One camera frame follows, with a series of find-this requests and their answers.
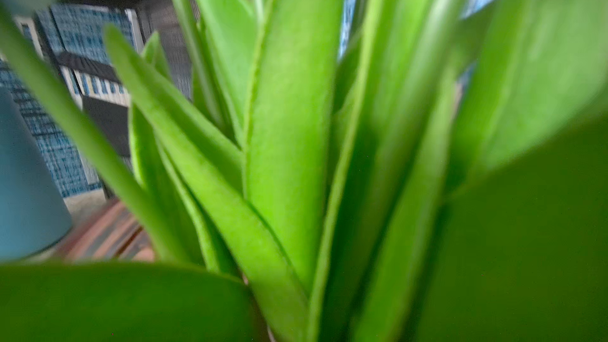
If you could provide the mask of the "blue cylindrical vase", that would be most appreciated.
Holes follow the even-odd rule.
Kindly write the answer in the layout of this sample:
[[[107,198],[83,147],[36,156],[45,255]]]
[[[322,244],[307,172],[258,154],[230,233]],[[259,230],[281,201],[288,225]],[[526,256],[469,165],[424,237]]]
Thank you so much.
[[[73,226],[35,139],[8,90],[1,90],[1,262],[36,255]]]

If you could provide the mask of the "pink ribbed glass vase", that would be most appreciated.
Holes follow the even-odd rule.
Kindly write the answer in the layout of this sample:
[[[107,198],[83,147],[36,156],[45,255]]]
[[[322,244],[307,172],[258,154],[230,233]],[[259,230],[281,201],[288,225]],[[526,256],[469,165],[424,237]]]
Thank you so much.
[[[147,232],[118,199],[76,226],[51,255],[55,261],[156,260]]]

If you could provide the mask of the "white tulip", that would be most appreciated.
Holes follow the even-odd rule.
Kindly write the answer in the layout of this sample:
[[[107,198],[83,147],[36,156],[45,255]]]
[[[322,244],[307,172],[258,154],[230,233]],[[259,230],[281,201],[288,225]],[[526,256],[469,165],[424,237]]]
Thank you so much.
[[[242,195],[239,149],[117,27],[104,31],[117,75],[247,277],[275,337],[303,340],[307,295],[275,235]]]

